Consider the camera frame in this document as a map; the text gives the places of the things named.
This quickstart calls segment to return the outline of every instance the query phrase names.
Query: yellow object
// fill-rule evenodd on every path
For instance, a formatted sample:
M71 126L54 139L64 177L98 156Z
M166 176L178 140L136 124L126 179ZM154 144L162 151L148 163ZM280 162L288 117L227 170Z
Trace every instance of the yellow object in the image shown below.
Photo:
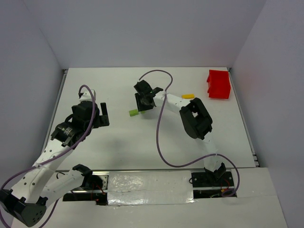
M194 94L184 94L181 96L184 99L192 99L195 98Z

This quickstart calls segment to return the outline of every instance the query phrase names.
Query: clear tape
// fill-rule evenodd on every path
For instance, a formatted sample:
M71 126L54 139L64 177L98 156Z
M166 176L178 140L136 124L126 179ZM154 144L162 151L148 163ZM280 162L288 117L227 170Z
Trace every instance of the clear tape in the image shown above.
M194 202L190 171L111 172L109 205L186 204Z

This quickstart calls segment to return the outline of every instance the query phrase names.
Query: red wire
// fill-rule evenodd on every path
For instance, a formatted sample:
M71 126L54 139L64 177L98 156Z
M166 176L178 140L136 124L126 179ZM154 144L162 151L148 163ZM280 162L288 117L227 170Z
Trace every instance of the red wire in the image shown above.
M227 182L227 184L228 184L228 187L225 189L225 191L226 191L227 189L229 189L229 187L230 187L230 183L229 183L229 181L228 181L228 180L226 180L226 179L224 179L224 181L226 181L226 182Z
M102 190L102 188L99 185L96 185L96 186L100 189L100 191L103 193L103 195L105 195L105 192Z

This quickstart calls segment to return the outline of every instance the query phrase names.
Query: wire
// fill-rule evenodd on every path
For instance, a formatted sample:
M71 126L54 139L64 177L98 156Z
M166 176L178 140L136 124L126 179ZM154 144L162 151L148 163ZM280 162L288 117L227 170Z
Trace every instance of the wire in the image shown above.
M65 175L65 173L63 173L63 172L58 172L58 173L56 174L56 178L57 178L57 179L59 179L58 174L63 174L63 175Z
M87 85L82 85L82 86L80 86L80 88L79 88L79 90L78 90L78 94L81 93L82 88L86 88L86 89L89 91L90 96L91 96L91 99L92 99L92 103L94 104L94 103L95 103L94 95L93 95L91 89L90 89ZM80 138L74 145L72 145L71 147L67 148L66 151L62 152L60 155L56 156L55 158L51 158L51 159L49 159L49 160L46 160L46 161L42 162L40 165L45 165L45 164L48 164L48 163L50 163L50 162L52 162L52 161L54 161L54 160L56 160L56 159L58 159L58 158L61 158L62 156L64 156L65 154L67 154L67 153L69 153L71 150L73 150L75 147L77 147L78 144L79 144L80 142L82 142L82 141L85 139L85 137L87 136L87 134L88 134L88 133L90 132L90 130L91 130L91 127L92 127L92 124L93 124L93 120L94 120L94 116L95 116L95 105L92 105L92 106L93 106L93 108L92 108L92 115L91 115L91 119L90 119L89 125L88 125L88 127L87 127L85 133L81 136L81 138ZM27 169L25 169L25 170L22 170L22 171L16 173L15 175L11 176L10 178L8 178L8 179L3 183L3 185L2 185L1 188L0 188L0 190L4 189L5 186L6 186L12 179L16 178L17 176L19 176L19 175L21 175L21 174L23 174L23 173L27 173L27 172L29 172L29 171L32 171L32 170L34 170L34 169L36 169L36 168L37 168L36 166L32 166L32 167L30 167L30 168L27 168ZM4 225L6 228L11 228L11 227L5 222L1 210L0 210L0 220L1 220L1 222L3 223L3 225Z
M189 162L189 163L186 163L186 164L184 164L184 165L173 165L173 164L170 164L169 162L166 161L166 159L165 159L164 156L162 155L162 152L161 152L161 149L160 149L160 145L159 145L159 130L160 130L160 123L161 123L161 119L162 119L162 118L161 118L161 117L162 117L162 113L163 113L163 110L164 110L164 108L165 108L165 104L166 104L166 100L167 100L167 90L168 90L168 88L171 86L171 84L173 83L173 77L172 77L172 75L171 75L169 72L167 72L167 71L165 71L165 70L151 70L151 71L148 71L147 73L145 73L143 76L141 76L141 77L139 78L139 80L141 80L141 79L142 79L144 76L146 76L147 74L152 73L152 72L155 72L155 71L164 72L164 73L168 74L168 75L170 76L170 78L171 78L170 83L169 83L168 86L165 88L165 98L164 98L163 103L162 103L162 106L161 106L161 111L160 111L160 115L159 115L159 117L158 117L157 126L156 126L156 147L157 147L157 151L158 151L158 154L160 155L161 159L163 160L164 163L166 163L167 165L169 165L169 166L171 166L171 167L174 167L174 168L182 168L182 167L186 167L186 166L192 165L192 164L194 164L194 163L196 163L196 162L198 162L198 161L200 161L200 160L202 160L202 159L205 159L205 158L211 157L211 156L220 156L220 157L222 157L222 158L225 158L225 159L233 166L233 168L236 170L236 172L237 172L237 181L238 181L238 182L237 182L237 186L236 186L235 189L228 189L227 191L223 192L223 193L222 193L222 197L230 197L230 196L233 196L233 195L237 192L237 190L238 190L238 188L239 188L240 176L239 176L239 172L238 172L238 169L237 169L237 167L235 166L235 164L234 164L229 158L227 158L225 155L222 155L222 154L219 154L219 153L211 153L211 154L207 154L207 155L205 155L205 156L202 156L202 157L200 157L200 158L198 158L198 159L195 159L195 160L193 160L193 161L191 161L191 162ZM225 196L224 196L224 193L227 193L228 191L232 191L232 193L229 194L229 195L225 195Z
M226 181L226 182L227 182L227 184L228 184L228 187L225 189L225 190L227 190L227 189L229 189L229 187L230 187L230 183L229 183L229 181L228 181L228 180L226 180L226 179L224 179L224 181Z
M96 184L96 186L100 189L100 191L103 193L103 195L105 195L105 192L102 190L102 188Z

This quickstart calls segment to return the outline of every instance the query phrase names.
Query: black mounting bracket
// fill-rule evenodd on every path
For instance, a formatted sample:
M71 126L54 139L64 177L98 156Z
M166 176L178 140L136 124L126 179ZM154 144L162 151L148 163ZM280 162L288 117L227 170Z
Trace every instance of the black mounting bracket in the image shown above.
M0 203L12 216L24 223L27 227L37 224L46 213L47 198L40 197L36 204L25 203L25 198L18 199L11 194L12 190L0 190Z
M137 91L135 99L139 112L153 109L153 107L156 106L153 98L158 92L163 91L163 89L159 87L152 89L145 80L139 81L134 88Z
M101 188L103 187L102 179L97 175L93 175L93 171L90 170L88 167L82 164L78 164L73 167L73 170L77 170L81 172L82 175L84 176L84 180L82 182L82 185L80 186L81 188L85 190L89 190L92 189L93 184L98 185Z
M180 117L186 133L193 139L203 140L212 131L212 118L199 98L194 98L180 109Z
M102 115L95 104L95 117L92 128L109 126L109 117L106 108L106 103L100 103ZM86 131L92 116L92 102L82 101L78 105L72 106L73 114L69 115L66 120L58 124L51 134L51 140L57 139L62 142L62 146L68 145L71 147Z

